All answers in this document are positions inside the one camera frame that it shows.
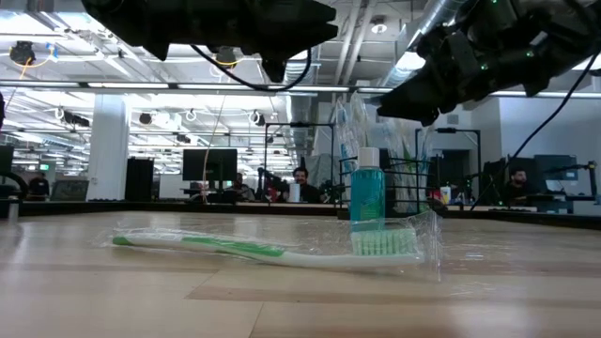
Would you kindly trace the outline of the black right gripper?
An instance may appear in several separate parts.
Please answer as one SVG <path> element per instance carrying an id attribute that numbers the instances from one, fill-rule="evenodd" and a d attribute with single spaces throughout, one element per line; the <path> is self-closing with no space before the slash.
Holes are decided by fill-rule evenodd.
<path id="1" fill-rule="evenodd" d="M 432 125 L 451 112 L 450 101 L 480 100 L 500 90 L 505 72 L 505 23 L 467 16 L 439 25 L 420 38 L 416 52 L 424 66 L 379 99 L 379 116 Z"/>

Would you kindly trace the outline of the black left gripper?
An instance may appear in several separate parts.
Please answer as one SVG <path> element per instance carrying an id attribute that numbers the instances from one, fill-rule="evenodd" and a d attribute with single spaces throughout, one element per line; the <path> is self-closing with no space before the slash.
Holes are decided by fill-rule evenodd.
<path id="1" fill-rule="evenodd" d="M 262 56 L 262 66 L 282 83 L 287 60 L 338 35 L 336 10 L 312 0 L 159 0 L 149 3 L 149 52 L 159 59 L 172 44 L 238 47 Z"/>

